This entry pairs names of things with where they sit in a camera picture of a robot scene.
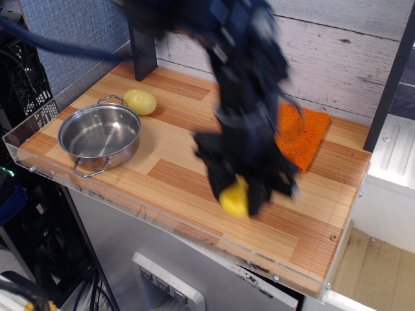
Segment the pot handle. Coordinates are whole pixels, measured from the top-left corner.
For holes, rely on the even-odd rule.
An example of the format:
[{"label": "pot handle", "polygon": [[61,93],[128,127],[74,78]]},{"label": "pot handle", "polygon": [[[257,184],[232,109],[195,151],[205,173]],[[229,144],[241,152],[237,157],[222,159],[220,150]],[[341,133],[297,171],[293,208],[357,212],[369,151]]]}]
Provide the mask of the pot handle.
[{"label": "pot handle", "polygon": [[104,100],[107,100],[109,98],[116,98],[117,100],[119,100],[121,102],[121,105],[124,106],[124,100],[121,97],[118,97],[117,95],[110,95],[110,96],[104,97],[104,98],[98,100],[97,104],[100,104],[101,102],[103,102]]},{"label": "pot handle", "polygon": [[103,173],[103,172],[105,171],[105,169],[106,169],[107,165],[108,165],[108,164],[111,164],[111,162],[112,162],[112,161],[111,161],[110,157],[106,157],[106,160],[105,160],[104,166],[102,167],[102,170],[100,170],[100,171],[98,171],[98,172],[94,172],[94,173],[88,174],[88,175],[83,175],[82,173],[80,173],[80,172],[78,172],[78,171],[77,171],[77,166],[78,166],[78,164],[79,164],[79,163],[80,163],[80,164],[82,164],[82,159],[79,157],[79,158],[75,161],[75,165],[73,166],[73,170],[72,170],[72,172],[74,172],[76,175],[79,175],[80,177],[83,177],[83,178],[92,177],[92,176],[95,176],[95,175],[98,175],[98,174]]}]

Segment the black post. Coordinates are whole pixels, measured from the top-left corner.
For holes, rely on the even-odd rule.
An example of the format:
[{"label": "black post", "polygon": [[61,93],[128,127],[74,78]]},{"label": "black post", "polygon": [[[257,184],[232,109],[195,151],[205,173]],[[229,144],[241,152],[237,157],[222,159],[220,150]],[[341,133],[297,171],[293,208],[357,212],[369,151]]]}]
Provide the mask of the black post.
[{"label": "black post", "polygon": [[152,33],[136,29],[128,23],[132,49],[132,59],[136,80],[142,81],[157,68],[156,44]]},{"label": "black post", "polygon": [[392,65],[392,69],[390,70],[388,80],[386,81],[385,89],[383,90],[379,106],[377,107],[376,114],[373,118],[369,134],[366,138],[366,142],[363,147],[366,151],[373,152],[373,150],[375,149],[377,139],[381,134],[383,124],[385,123],[386,116],[388,115],[390,105],[392,103],[392,100],[394,99],[397,86],[399,84],[399,81],[401,80],[403,70],[405,69],[407,61],[409,59],[410,51],[412,50],[414,42],[415,4],[412,7],[411,13],[409,14],[407,26],[405,27],[405,31],[403,32],[402,40],[399,44],[399,48],[397,50],[396,57]]}]

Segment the pot rim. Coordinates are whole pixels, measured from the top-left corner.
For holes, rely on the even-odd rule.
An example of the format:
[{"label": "pot rim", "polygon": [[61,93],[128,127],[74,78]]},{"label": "pot rim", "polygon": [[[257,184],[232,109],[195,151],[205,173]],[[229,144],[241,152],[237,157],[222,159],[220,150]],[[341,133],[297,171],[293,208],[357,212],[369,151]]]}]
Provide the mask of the pot rim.
[{"label": "pot rim", "polygon": [[[130,143],[128,143],[127,145],[125,145],[124,147],[120,148],[118,151],[112,152],[110,154],[106,154],[106,155],[99,155],[99,156],[81,156],[78,154],[74,154],[72,152],[70,152],[66,146],[64,146],[64,143],[62,142],[62,136],[64,131],[67,129],[68,126],[71,125],[71,122],[77,118],[79,115],[89,112],[90,110],[98,110],[98,109],[104,109],[104,108],[113,108],[113,109],[118,109],[118,110],[122,110],[122,111],[126,111],[128,113],[130,113],[131,115],[133,115],[133,117],[135,118],[135,120],[137,121],[138,124],[138,131],[137,131],[137,135],[134,137],[134,139],[131,140]],[[94,105],[90,105],[87,107],[84,107],[82,109],[79,109],[78,111],[72,113],[70,116],[68,116],[68,118],[66,118],[63,123],[60,125],[59,128],[59,132],[58,132],[58,143],[61,146],[61,148],[68,153],[69,155],[75,157],[75,158],[82,158],[82,159],[101,159],[101,158],[107,158],[110,156],[114,156],[115,154],[118,154],[120,152],[122,152],[123,150],[127,149],[129,146],[131,146],[132,144],[135,143],[135,141],[139,138],[139,134],[141,131],[141,119],[138,116],[138,114],[131,108],[126,107],[124,105],[120,105],[120,104],[116,104],[114,102],[106,102],[106,103],[102,103],[102,104],[94,104]]]}]

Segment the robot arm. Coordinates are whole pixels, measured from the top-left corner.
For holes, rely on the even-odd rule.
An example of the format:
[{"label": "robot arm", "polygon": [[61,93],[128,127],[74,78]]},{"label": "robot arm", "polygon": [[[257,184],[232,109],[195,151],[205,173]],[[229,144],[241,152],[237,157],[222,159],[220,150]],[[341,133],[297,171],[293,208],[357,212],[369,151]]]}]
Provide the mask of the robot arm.
[{"label": "robot arm", "polygon": [[220,87],[216,116],[222,133],[196,133],[196,155],[207,166],[213,194],[243,176],[249,214],[273,190],[292,195],[298,169],[275,143],[278,82],[287,62],[275,42],[264,0],[115,0],[135,27],[162,34],[179,29],[205,47]]}]

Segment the screw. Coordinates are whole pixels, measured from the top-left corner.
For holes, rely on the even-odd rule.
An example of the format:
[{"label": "screw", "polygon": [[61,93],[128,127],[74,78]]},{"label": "screw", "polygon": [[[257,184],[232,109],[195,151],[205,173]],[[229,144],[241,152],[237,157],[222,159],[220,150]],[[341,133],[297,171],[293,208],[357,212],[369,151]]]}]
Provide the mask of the screw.
[{"label": "screw", "polygon": [[330,240],[332,240],[333,242],[337,242],[338,241],[338,235],[330,235]]}]

